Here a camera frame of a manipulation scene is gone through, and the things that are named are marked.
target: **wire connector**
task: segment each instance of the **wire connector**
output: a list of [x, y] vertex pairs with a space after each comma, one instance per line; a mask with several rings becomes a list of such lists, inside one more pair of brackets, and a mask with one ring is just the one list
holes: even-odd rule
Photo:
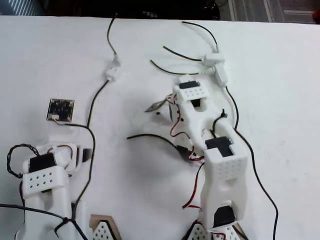
[[117, 54], [114, 55], [110, 65], [108, 65], [104, 71], [105, 80], [114, 82], [120, 75], [121, 61]]
[[222, 88], [227, 86], [228, 83], [225, 61], [225, 57], [221, 52], [206, 54], [201, 61], [204, 66], [214, 69], [213, 76]]

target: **black wire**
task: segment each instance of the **black wire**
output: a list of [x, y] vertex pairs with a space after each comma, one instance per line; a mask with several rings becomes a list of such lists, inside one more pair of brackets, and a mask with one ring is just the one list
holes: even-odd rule
[[189, 74], [189, 75], [197, 75], [199, 74], [198, 72], [197, 73], [180, 73], [180, 72], [172, 72], [172, 71], [168, 71], [168, 70], [165, 70], [163, 69], [162, 67], [158, 66], [154, 61], [150, 60], [150, 62], [158, 69], [168, 73], [168, 74], [175, 74], [175, 75], [186, 75], [186, 74]]
[[230, 96], [233, 104], [234, 104], [234, 108], [235, 108], [235, 113], [236, 113], [236, 120], [235, 120], [235, 125], [234, 125], [234, 129], [237, 130], [238, 128], [238, 124], [239, 124], [239, 110], [238, 110], [238, 106], [236, 103], [236, 100], [234, 99], [234, 97], [231, 95], [231, 93], [229, 92], [228, 87], [225, 87], [226, 92], [228, 93], [228, 95]]
[[49, 211], [44, 211], [44, 210], [40, 210], [40, 209], [36, 209], [36, 208], [32, 208], [32, 207], [27, 207], [27, 206], [20, 206], [20, 205], [16, 205], [16, 204], [5, 204], [5, 203], [0, 203], [0, 208], [9, 208], [9, 209], [21, 209], [21, 210], [25, 210], [25, 211], [31, 211], [31, 212], [36, 212], [36, 213], [41, 213], [41, 214], [47, 214], [47, 215], [51, 215], [60, 219], [64, 219], [63, 216], [55, 214], [53, 212], [49, 212]]
[[217, 43], [217, 40], [216, 40], [215, 36], [212, 34], [212, 32], [211, 32], [211, 31], [209, 31], [209, 30], [208, 30], [207, 28], [205, 28], [204, 26], [201, 26], [201, 25], [196, 24], [196, 23], [193, 23], [193, 22], [187, 22], [187, 21], [182, 21], [182, 23], [183, 23], [183, 24], [190, 24], [190, 25], [194, 25], [194, 26], [197, 26], [197, 27], [200, 27], [200, 28], [202, 28], [202, 29], [206, 30], [206, 31], [211, 35], [211, 37], [213, 38], [213, 40], [214, 40], [215, 44], [216, 44], [216, 45], [218, 44], [218, 43]]
[[112, 24], [114, 23], [114, 21], [115, 21], [115, 19], [116, 19], [116, 16], [114, 16], [114, 17], [112, 18], [112, 20], [111, 20], [111, 22], [110, 22], [110, 24], [109, 24], [109, 27], [108, 27], [108, 32], [107, 32], [107, 34], [106, 34], [106, 38], [107, 38], [107, 40], [108, 40], [108, 43], [109, 43], [110, 48], [112, 49], [114, 55], [117, 55], [117, 52], [116, 52], [116, 50], [114, 49], [114, 47], [112, 46], [112, 44], [111, 44], [111, 42], [110, 42], [110, 40], [109, 40], [109, 33], [110, 33], [111, 26], [112, 26]]
[[170, 48], [166, 47], [166, 46], [163, 46], [163, 48], [167, 51], [169, 51], [170, 53], [174, 54], [174, 55], [177, 55], [181, 58], [184, 58], [184, 59], [188, 59], [188, 60], [191, 60], [191, 61], [195, 61], [195, 62], [201, 62], [202, 60], [201, 59], [196, 59], [196, 58], [191, 58], [191, 57], [188, 57], [188, 56], [185, 56], [185, 55], [182, 55], [180, 53], [177, 53], [176, 51], [173, 51], [171, 50]]
[[156, 134], [143, 133], [143, 134], [137, 134], [137, 135], [133, 135], [133, 136], [128, 136], [126, 139], [134, 139], [134, 138], [146, 137], [146, 136], [162, 139], [162, 140], [166, 141], [168, 144], [170, 144], [171, 146], [173, 146], [179, 152], [179, 149], [172, 142], [170, 142], [168, 139], [164, 138], [163, 136], [159, 136], [159, 135], [156, 135]]
[[244, 235], [242, 232], [239, 231], [238, 228], [236, 228], [235, 225], [233, 225], [232, 227], [233, 227], [233, 229], [235, 230], [236, 234], [238, 234], [238, 235], [239, 235], [240, 237], [242, 237], [244, 240], [249, 240], [246, 235]]
[[90, 132], [90, 134], [92, 136], [92, 140], [93, 140], [92, 155], [91, 155], [91, 162], [90, 162], [90, 168], [89, 168], [89, 178], [88, 178], [88, 181], [85, 184], [83, 190], [81, 191], [80, 195], [76, 199], [75, 204], [74, 204], [74, 208], [72, 211], [72, 219], [76, 219], [76, 209], [77, 209], [78, 203], [79, 203], [81, 197], [83, 196], [83, 194], [85, 193], [85, 191], [87, 190], [87, 187], [89, 186], [90, 181], [91, 181], [92, 169], [93, 169], [94, 157], [95, 157], [95, 151], [96, 151], [96, 137], [95, 137], [94, 133], [92, 132], [92, 130], [85, 125], [80, 125], [80, 124], [75, 124], [75, 123], [66, 123], [63, 126], [71, 126], [71, 127], [79, 127], [79, 128], [87, 129]]
[[252, 158], [252, 166], [253, 166], [253, 171], [254, 171], [254, 175], [256, 177], [256, 180], [258, 181], [262, 191], [264, 192], [264, 194], [267, 196], [267, 198], [270, 200], [270, 202], [272, 203], [274, 209], [275, 209], [275, 219], [274, 219], [274, 226], [273, 226], [273, 240], [276, 240], [276, 229], [277, 229], [277, 223], [278, 223], [278, 216], [279, 216], [279, 211], [277, 208], [277, 205], [275, 204], [275, 202], [273, 201], [273, 199], [270, 197], [270, 195], [268, 194], [268, 192], [265, 190], [264, 186], [262, 185], [260, 178], [258, 176], [257, 173], [257, 169], [256, 169], [256, 162], [255, 162], [255, 154], [254, 154], [254, 150], [251, 147], [250, 143], [247, 141], [247, 139], [241, 135], [240, 132], [238, 132], [236, 129], [234, 129], [234, 131], [239, 135], [239, 137], [245, 142], [245, 144], [248, 146], [250, 153], [251, 153], [251, 158]]
[[215, 131], [216, 123], [217, 123], [220, 119], [226, 118], [227, 116], [228, 116], [228, 115], [225, 113], [225, 110], [222, 109], [221, 115], [220, 115], [216, 120], [213, 121], [213, 124], [212, 124], [212, 135], [213, 135], [214, 138], [217, 137], [217, 136], [216, 136], [216, 131]]
[[23, 177], [23, 174], [22, 173], [15, 173], [12, 169], [11, 169], [11, 166], [10, 166], [10, 162], [11, 162], [11, 155], [12, 155], [12, 152], [16, 149], [16, 148], [20, 148], [20, 147], [24, 147], [24, 148], [28, 148], [30, 149], [36, 156], [39, 156], [39, 152], [38, 150], [30, 145], [30, 144], [25, 144], [25, 143], [22, 143], [22, 144], [19, 144], [19, 145], [14, 145], [12, 148], [10, 148], [7, 156], [6, 156], [6, 169], [7, 171], [12, 174], [13, 176], [15, 176], [16, 178], [18, 179], [22, 179]]
[[53, 213], [53, 212], [49, 212], [49, 211], [44, 211], [44, 210], [40, 210], [40, 209], [36, 209], [36, 208], [31, 208], [31, 207], [26, 207], [26, 206], [20, 206], [20, 205], [16, 205], [16, 204], [5, 204], [5, 203], [0, 203], [0, 208], [9, 208], [9, 209], [21, 209], [24, 211], [30, 211], [30, 212], [36, 212], [36, 213], [40, 213], [40, 214], [46, 214], [46, 215], [50, 215], [50, 216], [54, 216], [56, 218], [62, 219], [64, 222], [72, 222], [74, 227], [77, 229], [77, 231], [79, 232], [79, 234], [81, 235], [81, 237], [84, 240], [88, 240], [88, 238], [86, 237], [86, 235], [84, 234], [84, 232], [81, 230], [81, 228], [79, 227], [79, 225], [77, 224], [77, 222], [73, 219], [69, 219], [67, 217], [63, 217], [59, 214]]
[[96, 98], [97, 98], [97, 96], [99, 95], [99, 93], [102, 91], [102, 89], [105, 88], [105, 86], [107, 85], [107, 83], [109, 83], [109, 80], [107, 80], [107, 81], [102, 85], [102, 87], [100, 87], [100, 89], [96, 92], [96, 94], [94, 95], [94, 98], [93, 98], [93, 100], [92, 100], [91, 107], [90, 107], [90, 112], [89, 112], [88, 121], [87, 121], [87, 123], [86, 123], [86, 126], [87, 126], [88, 128], [90, 127], [91, 115], [92, 115], [92, 111], [93, 111], [93, 109], [94, 109], [94, 105], [95, 105]]

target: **floor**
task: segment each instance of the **floor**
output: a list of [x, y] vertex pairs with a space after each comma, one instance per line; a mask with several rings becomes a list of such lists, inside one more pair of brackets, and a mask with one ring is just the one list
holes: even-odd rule
[[216, 0], [223, 21], [314, 24], [320, 0]]

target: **circuit board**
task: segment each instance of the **circuit board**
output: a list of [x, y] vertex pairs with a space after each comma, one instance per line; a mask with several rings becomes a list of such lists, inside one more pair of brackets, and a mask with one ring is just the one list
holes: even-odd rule
[[74, 100], [51, 98], [46, 119], [48, 121], [71, 122], [74, 104]]

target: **white backdrop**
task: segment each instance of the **white backdrop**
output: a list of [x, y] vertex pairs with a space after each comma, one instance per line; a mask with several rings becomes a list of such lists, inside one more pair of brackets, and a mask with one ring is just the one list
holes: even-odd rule
[[[0, 202], [20, 204], [19, 181], [6, 170], [15, 144], [49, 139], [92, 145], [85, 129], [46, 121], [50, 98], [75, 100], [73, 122], [84, 124], [102, 73], [113, 55], [107, 44], [110, 19], [0, 17]], [[198, 21], [209, 28], [226, 57], [229, 90], [240, 112], [239, 131], [251, 143], [262, 183], [279, 208], [277, 239], [312, 239], [320, 209], [320, 28], [316, 25]], [[91, 121], [97, 146], [93, 178], [84, 195], [93, 214], [112, 215], [124, 240], [178, 240], [197, 217], [181, 206], [189, 199], [198, 166], [175, 149], [138, 133], [169, 136], [168, 108], [144, 113], [171, 92], [174, 71], [197, 63], [171, 55], [162, 45], [190, 57], [211, 51], [203, 30], [178, 20], [116, 19], [110, 40], [123, 66], [121, 77], [99, 95]], [[216, 104], [232, 117], [229, 99], [204, 76]], [[17, 172], [27, 149], [12, 155]], [[275, 211], [248, 165], [248, 206], [241, 225], [250, 239], [272, 238]], [[73, 176], [76, 197], [88, 168]], [[203, 183], [203, 172], [200, 184]], [[194, 201], [199, 204], [199, 196]], [[23, 212], [0, 209], [1, 239], [13, 239]]]

